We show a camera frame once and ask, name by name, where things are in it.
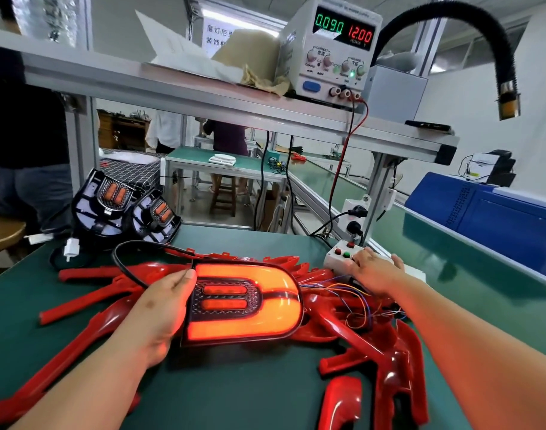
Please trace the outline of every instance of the ceiling light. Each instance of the ceiling light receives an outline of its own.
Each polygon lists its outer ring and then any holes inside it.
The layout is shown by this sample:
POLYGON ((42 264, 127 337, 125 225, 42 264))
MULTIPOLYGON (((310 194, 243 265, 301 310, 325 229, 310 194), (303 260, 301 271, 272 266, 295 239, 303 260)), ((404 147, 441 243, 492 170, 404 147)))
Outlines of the ceiling light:
POLYGON ((250 30, 266 31, 267 33, 269 33, 270 35, 272 35, 274 37, 277 37, 279 35, 278 31, 269 30, 268 28, 256 26, 255 24, 251 24, 249 22, 245 22, 245 21, 241 21, 239 19, 231 18, 231 17, 225 16, 225 15, 223 15, 221 13, 213 12, 213 11, 210 11, 210 10, 207 10, 207 9, 202 9, 202 13, 203 13, 203 16, 205 18, 212 18, 212 19, 216 19, 218 21, 223 21, 223 22, 226 22, 227 24, 231 24, 231 25, 237 26, 239 28, 248 28, 250 30))
POLYGON ((437 74, 438 72, 445 72, 445 71, 446 70, 443 67, 440 67, 436 64, 432 65, 432 67, 430 68, 431 74, 437 74))

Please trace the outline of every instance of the digital display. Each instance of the digital display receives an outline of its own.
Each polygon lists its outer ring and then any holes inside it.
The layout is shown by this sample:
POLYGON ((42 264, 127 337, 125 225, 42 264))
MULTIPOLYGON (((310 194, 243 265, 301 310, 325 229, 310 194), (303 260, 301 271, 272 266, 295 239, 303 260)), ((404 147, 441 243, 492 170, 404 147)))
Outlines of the digital display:
POLYGON ((340 13, 331 12, 325 7, 316 8, 312 32, 330 37, 336 42, 343 42, 363 50, 370 50, 376 27, 351 19, 340 13))

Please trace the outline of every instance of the blue button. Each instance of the blue button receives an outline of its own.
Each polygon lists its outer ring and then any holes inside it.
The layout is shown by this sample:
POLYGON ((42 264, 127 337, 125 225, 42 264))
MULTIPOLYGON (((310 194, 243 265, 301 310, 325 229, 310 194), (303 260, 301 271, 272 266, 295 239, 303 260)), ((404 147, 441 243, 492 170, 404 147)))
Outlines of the blue button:
POLYGON ((314 81, 305 81, 303 83, 303 89, 308 90, 309 92, 317 93, 320 90, 320 84, 315 83, 314 81))

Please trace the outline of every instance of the red wire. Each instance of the red wire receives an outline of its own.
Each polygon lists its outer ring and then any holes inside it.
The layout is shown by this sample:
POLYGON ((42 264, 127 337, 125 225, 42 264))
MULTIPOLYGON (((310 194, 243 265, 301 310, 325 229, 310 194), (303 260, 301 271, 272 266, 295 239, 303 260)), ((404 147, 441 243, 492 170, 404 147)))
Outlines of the red wire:
POLYGON ((335 179, 333 180, 333 187, 331 187, 331 195, 328 198, 328 204, 333 204, 333 193, 335 191, 335 187, 337 186, 337 180, 339 178, 339 174, 341 173, 341 165, 343 164, 343 160, 345 158, 345 152, 348 146, 348 140, 350 137, 354 134, 354 132, 365 122, 366 118, 369 117, 369 105, 366 103, 366 101, 363 98, 360 98, 357 100, 357 102, 362 102, 366 107, 366 115, 363 117, 363 120, 359 122, 359 124, 350 132, 350 134, 347 136, 345 140, 345 144, 343 145, 343 151, 341 153, 341 159, 339 160, 339 164, 337 165, 337 172, 335 173, 335 179))

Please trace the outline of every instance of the white shirt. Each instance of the white shirt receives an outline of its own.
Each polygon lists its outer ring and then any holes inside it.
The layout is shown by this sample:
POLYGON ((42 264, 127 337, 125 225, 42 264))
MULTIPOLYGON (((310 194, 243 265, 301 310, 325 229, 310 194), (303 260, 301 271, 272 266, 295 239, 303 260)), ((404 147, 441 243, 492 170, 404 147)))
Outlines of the white shirt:
POLYGON ((169 148, 177 148, 180 146, 182 122, 183 115, 156 110, 147 130, 147 144, 156 148, 157 142, 161 142, 169 148))

